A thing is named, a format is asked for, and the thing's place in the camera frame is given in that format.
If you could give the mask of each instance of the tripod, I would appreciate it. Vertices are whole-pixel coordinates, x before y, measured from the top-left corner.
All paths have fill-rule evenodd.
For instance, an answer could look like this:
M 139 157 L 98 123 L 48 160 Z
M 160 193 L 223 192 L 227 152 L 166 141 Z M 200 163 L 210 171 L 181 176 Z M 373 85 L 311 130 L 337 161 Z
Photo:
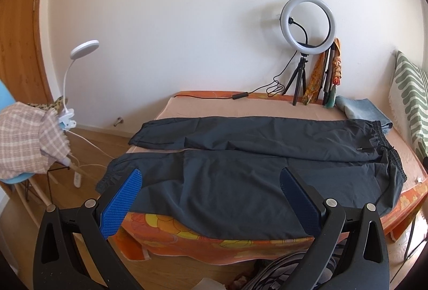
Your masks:
M 299 64 L 297 65 L 297 68 L 294 70 L 293 75 L 290 78 L 290 81 L 288 81 L 287 86 L 284 89 L 284 92 L 282 92 L 282 95 L 286 94 L 290 86 L 292 85 L 294 79 L 297 76 L 296 81 L 296 90 L 295 95 L 293 97 L 293 105 L 297 104 L 297 97 L 299 96 L 300 91 L 300 84 L 303 85 L 303 93 L 306 92 L 306 72 L 305 72 L 305 64 L 308 62 L 306 60 L 307 54 L 301 53 Z

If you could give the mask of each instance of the chair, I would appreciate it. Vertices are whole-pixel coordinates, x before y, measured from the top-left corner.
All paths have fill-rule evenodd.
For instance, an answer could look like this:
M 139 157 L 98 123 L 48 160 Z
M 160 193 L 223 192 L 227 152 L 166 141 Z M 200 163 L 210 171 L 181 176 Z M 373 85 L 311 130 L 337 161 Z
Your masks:
M 4 83 L 2 81 L 0 81 L 0 111 L 3 110 L 5 107 L 13 104 L 13 103 L 15 103 L 15 99 L 12 97 L 12 95 L 10 94 L 9 90 L 4 85 Z M 72 170 L 74 170 L 80 174 L 86 175 L 86 173 L 83 170 L 81 170 L 80 168 L 75 166 L 73 163 L 71 163 L 69 158 L 65 158 L 62 161 L 62 164 L 65 165 L 66 167 L 70 167 Z M 48 196 L 46 196 L 46 194 L 43 192 L 43 190 L 38 185 L 37 181 L 33 178 L 34 174 L 35 173 L 22 173 L 15 178 L 0 179 L 0 181 L 4 182 L 6 184 L 9 184 L 9 185 L 13 185 L 15 187 L 16 192 L 18 193 L 19 198 L 21 199 L 21 201 L 22 201 L 25 209 L 27 210 L 29 216 L 34 221 L 34 223 L 37 225 L 37 227 L 40 227 L 39 222 L 37 221 L 35 215 L 33 214 L 33 211 L 31 210 L 29 204 L 26 201 L 24 191 L 23 191 L 22 187 L 19 185 L 19 183 L 24 182 L 25 180 L 28 180 L 29 183 L 31 184 L 31 186 L 36 191 L 37 195 L 39 195 L 39 198 L 43 201 L 43 203 L 46 206 L 52 204 L 51 200 L 48 198 Z M 56 184 L 58 183 L 52 176 L 50 176 L 50 178 L 52 178 L 52 180 L 54 182 L 56 182 Z

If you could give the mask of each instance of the blue gripper pad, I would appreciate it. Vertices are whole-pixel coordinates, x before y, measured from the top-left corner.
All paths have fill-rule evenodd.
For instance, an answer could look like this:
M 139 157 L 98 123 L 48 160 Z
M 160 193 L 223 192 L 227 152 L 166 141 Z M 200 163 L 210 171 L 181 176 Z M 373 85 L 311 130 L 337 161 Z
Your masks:
M 287 168 L 281 170 L 280 186 L 305 232 L 318 237 L 321 233 L 320 212 Z
M 143 177 L 141 172 L 138 169 L 134 169 L 106 209 L 101 213 L 100 231 L 105 239 L 116 234 L 142 184 Z

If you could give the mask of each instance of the metal screw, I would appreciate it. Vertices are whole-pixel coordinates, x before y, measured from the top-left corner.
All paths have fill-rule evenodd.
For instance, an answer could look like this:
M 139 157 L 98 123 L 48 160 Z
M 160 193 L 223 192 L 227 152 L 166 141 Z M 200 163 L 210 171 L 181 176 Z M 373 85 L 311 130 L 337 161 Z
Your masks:
M 119 123 L 123 123 L 123 119 L 121 117 L 118 117 L 116 122 L 113 124 L 114 127 L 116 127 Z
M 96 201 L 96 200 L 90 199 L 90 200 L 87 200 L 87 201 L 85 202 L 85 207 L 86 207 L 86 208 L 92 208 L 92 207 L 94 207 L 96 204 L 97 204 L 97 201 Z
M 326 203 L 327 203 L 327 206 L 329 206 L 329 207 L 335 207 L 335 206 L 337 206 L 336 200 L 334 200 L 332 198 L 327 199 Z
M 374 212 L 376 211 L 376 206 L 373 203 L 367 203 L 367 209 Z
M 47 211 L 48 213 L 52 213 L 52 212 L 55 210 L 55 208 L 56 208 L 56 205 L 55 205 L 55 204 L 49 204 L 49 205 L 46 207 L 46 211 Z

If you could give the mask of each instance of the dark gray pants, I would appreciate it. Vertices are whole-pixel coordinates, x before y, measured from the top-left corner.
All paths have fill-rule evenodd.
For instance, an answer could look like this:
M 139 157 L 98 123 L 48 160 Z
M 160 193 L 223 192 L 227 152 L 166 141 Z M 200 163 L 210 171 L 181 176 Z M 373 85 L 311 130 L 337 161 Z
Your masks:
M 175 153 L 125 154 L 113 160 L 99 192 L 130 167 L 143 188 L 131 211 L 169 215 L 218 239 L 306 236 L 279 186 L 284 167 L 324 198 L 347 207 L 397 203 L 406 179 L 379 122 L 277 117 L 174 118 L 145 123 L 130 144 Z

